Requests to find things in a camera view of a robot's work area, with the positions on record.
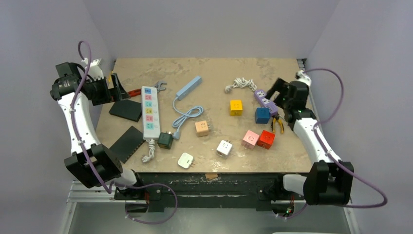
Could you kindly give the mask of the yellow handled pliers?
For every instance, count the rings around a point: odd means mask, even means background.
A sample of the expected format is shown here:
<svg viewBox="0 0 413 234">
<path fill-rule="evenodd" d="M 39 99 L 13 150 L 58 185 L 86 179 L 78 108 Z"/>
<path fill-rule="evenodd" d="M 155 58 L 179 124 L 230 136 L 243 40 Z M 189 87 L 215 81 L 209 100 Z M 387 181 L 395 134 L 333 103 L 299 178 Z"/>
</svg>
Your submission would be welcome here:
<svg viewBox="0 0 413 234">
<path fill-rule="evenodd" d="M 282 118 L 280 117 L 280 115 L 275 115 L 272 117 L 272 122 L 271 122 L 272 133 L 276 132 L 276 125 L 279 125 L 280 133 L 284 134 L 284 125 L 283 125 Z"/>
</svg>

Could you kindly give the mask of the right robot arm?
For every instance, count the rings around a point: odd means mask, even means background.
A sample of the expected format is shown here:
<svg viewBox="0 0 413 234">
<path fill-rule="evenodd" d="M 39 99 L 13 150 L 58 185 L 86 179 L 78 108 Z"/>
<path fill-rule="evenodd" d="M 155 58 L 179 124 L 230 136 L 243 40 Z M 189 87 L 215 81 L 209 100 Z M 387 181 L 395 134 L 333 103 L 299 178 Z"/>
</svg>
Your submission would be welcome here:
<svg viewBox="0 0 413 234">
<path fill-rule="evenodd" d="M 337 156 L 319 132 L 317 117 L 306 107 L 311 81 L 300 78 L 287 82 L 278 78 L 267 91 L 283 109 L 284 119 L 302 142 L 312 167 L 306 176 L 286 174 L 274 184 L 274 194 L 286 198 L 292 192 L 304 197 L 308 205 L 346 205 L 350 200 L 354 167 Z"/>
</svg>

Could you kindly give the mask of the yellow cube socket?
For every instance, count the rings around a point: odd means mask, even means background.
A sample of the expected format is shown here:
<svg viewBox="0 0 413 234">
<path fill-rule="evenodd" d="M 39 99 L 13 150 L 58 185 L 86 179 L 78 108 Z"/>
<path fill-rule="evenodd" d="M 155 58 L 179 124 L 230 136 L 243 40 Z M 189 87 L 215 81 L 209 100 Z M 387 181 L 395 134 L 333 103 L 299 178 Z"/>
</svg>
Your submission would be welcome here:
<svg viewBox="0 0 413 234">
<path fill-rule="evenodd" d="M 229 103 L 229 115 L 241 116 L 243 113 L 243 105 L 241 100 L 231 100 Z"/>
</svg>

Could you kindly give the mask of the white cube socket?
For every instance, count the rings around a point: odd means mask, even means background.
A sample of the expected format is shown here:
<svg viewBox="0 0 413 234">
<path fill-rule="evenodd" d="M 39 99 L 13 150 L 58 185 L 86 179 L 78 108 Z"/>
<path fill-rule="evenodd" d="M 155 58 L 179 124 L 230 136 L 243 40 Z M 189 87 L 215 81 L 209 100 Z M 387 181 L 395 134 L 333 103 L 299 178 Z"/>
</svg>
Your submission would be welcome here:
<svg viewBox="0 0 413 234">
<path fill-rule="evenodd" d="M 216 149 L 216 153 L 218 156 L 227 159 L 228 156 L 230 155 L 230 152 L 233 148 L 232 143 L 230 143 L 229 141 L 226 140 L 221 140 L 221 142 L 219 143 L 217 149 Z"/>
</svg>

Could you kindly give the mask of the light blue power strip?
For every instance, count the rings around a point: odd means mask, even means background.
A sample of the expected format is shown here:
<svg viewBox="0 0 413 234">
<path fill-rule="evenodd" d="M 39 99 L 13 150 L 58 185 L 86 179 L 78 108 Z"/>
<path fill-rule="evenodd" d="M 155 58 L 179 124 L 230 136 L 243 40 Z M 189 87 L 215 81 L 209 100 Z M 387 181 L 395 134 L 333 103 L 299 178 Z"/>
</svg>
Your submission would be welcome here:
<svg viewBox="0 0 413 234">
<path fill-rule="evenodd" d="M 198 87 L 202 81 L 203 80 L 200 76 L 196 76 L 176 93 L 176 98 L 178 100 L 183 100 L 189 93 Z"/>
</svg>

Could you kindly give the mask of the dark blue cube socket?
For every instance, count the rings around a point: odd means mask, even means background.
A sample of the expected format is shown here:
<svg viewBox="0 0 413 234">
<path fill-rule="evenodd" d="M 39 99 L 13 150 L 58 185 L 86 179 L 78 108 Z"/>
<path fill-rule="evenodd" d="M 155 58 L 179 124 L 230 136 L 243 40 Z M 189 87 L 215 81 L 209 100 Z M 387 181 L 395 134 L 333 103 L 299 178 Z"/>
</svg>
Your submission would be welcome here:
<svg viewBox="0 0 413 234">
<path fill-rule="evenodd" d="M 259 107 L 255 111 L 255 123 L 267 124 L 270 120 L 270 111 L 268 108 Z"/>
</svg>

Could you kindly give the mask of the purple power strip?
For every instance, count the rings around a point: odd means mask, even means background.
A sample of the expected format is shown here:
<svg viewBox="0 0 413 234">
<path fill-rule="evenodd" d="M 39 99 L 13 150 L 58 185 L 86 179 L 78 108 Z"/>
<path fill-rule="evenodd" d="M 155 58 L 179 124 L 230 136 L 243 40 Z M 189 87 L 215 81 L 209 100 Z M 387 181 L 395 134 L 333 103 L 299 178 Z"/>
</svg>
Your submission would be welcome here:
<svg viewBox="0 0 413 234">
<path fill-rule="evenodd" d="M 261 107 L 267 108 L 270 112 L 270 116 L 276 116 L 278 114 L 278 107 L 274 102 L 265 98 L 266 92 L 263 89 L 257 89 L 254 91 L 254 98 L 260 104 Z"/>
</svg>

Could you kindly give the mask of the dark green cube socket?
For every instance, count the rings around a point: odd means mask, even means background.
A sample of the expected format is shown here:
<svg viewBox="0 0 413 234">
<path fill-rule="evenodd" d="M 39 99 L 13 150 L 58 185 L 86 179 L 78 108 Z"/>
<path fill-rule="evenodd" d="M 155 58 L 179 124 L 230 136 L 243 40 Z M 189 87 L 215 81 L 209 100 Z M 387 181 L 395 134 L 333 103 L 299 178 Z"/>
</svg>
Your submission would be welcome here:
<svg viewBox="0 0 413 234">
<path fill-rule="evenodd" d="M 171 132 L 161 132 L 157 144 L 160 148 L 171 149 L 173 144 L 173 135 Z"/>
</svg>

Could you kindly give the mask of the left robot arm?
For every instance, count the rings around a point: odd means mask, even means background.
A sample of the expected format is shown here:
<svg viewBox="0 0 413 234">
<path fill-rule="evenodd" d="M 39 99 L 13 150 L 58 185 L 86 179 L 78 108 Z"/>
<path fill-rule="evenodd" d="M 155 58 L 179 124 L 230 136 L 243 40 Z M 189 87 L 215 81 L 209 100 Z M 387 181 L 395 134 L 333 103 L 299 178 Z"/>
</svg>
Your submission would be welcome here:
<svg viewBox="0 0 413 234">
<path fill-rule="evenodd" d="M 100 187 L 107 183 L 126 189 L 132 199 L 145 194 L 139 176 L 125 169 L 119 156 L 103 145 L 95 132 L 90 104 L 97 106 L 128 98 L 115 73 L 111 75 L 114 87 L 109 88 L 101 69 L 101 60 L 94 59 L 87 67 L 88 59 L 81 64 L 65 62 L 56 66 L 58 79 L 50 90 L 64 113 L 70 139 L 71 155 L 64 159 L 66 169 L 85 187 Z"/>
</svg>

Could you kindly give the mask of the adjustable wrench red handle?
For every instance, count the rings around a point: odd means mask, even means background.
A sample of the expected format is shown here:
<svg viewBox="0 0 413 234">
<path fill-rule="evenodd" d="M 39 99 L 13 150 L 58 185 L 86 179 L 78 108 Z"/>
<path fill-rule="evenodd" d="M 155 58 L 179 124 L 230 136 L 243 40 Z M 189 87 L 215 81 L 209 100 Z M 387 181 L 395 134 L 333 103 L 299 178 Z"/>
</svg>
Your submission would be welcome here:
<svg viewBox="0 0 413 234">
<path fill-rule="evenodd" d="M 139 89 L 128 91 L 128 95 L 130 97 L 136 97 L 136 96 L 142 95 L 143 93 L 150 94 L 153 92 L 153 90 L 156 90 L 156 92 L 159 93 L 160 91 L 163 91 L 166 89 L 166 87 L 163 87 L 163 85 L 167 85 L 167 82 L 161 80 L 161 81 L 156 82 L 151 88 L 145 86 L 143 89 L 139 88 Z"/>
</svg>

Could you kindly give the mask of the pink cube socket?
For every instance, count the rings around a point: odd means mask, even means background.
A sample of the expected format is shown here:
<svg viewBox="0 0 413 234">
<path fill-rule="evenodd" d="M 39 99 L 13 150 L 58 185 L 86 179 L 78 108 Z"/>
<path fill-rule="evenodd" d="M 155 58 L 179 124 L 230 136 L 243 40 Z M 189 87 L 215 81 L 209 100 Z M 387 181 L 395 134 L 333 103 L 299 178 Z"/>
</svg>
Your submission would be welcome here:
<svg viewBox="0 0 413 234">
<path fill-rule="evenodd" d="M 253 132 L 253 131 L 251 131 L 251 130 L 248 130 L 248 131 L 246 132 L 246 134 L 244 135 L 241 144 L 242 144 L 245 148 L 252 150 L 252 149 L 255 148 L 255 146 L 256 146 L 256 144 L 257 144 L 257 142 L 258 142 L 259 137 L 260 137 L 259 134 L 255 133 L 255 132 Z"/>
</svg>

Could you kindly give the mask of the white power strip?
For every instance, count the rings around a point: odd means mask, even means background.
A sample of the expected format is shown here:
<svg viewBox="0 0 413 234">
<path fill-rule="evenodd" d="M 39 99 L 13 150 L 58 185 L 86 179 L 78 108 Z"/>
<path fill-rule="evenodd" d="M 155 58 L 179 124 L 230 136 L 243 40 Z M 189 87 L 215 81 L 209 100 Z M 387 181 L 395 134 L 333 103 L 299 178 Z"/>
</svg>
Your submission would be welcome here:
<svg viewBox="0 0 413 234">
<path fill-rule="evenodd" d="M 156 90 L 150 94 L 142 94 L 143 139 L 157 140 L 160 133 L 159 104 Z"/>
</svg>

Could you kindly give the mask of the white adapter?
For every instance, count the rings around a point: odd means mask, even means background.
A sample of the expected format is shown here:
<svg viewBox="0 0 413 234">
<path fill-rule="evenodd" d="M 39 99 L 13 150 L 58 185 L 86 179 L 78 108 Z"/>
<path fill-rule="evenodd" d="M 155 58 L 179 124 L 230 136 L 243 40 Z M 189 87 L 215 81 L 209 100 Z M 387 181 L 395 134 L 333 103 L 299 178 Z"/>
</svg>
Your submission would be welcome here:
<svg viewBox="0 0 413 234">
<path fill-rule="evenodd" d="M 194 166 L 194 157 L 188 153 L 182 153 L 177 164 L 184 169 L 189 169 Z"/>
</svg>

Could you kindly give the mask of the red cube socket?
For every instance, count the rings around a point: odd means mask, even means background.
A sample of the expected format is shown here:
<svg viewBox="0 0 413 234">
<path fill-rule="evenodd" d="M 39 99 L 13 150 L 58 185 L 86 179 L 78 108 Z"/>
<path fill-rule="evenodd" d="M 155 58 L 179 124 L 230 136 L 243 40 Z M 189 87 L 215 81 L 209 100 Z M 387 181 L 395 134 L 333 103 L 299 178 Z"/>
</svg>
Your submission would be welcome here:
<svg viewBox="0 0 413 234">
<path fill-rule="evenodd" d="M 263 130 L 261 132 L 261 135 L 260 135 L 256 145 L 269 150 L 271 148 L 271 146 L 273 145 L 274 139 L 275 139 L 275 134 L 274 133 L 269 132 L 267 130 Z"/>
</svg>

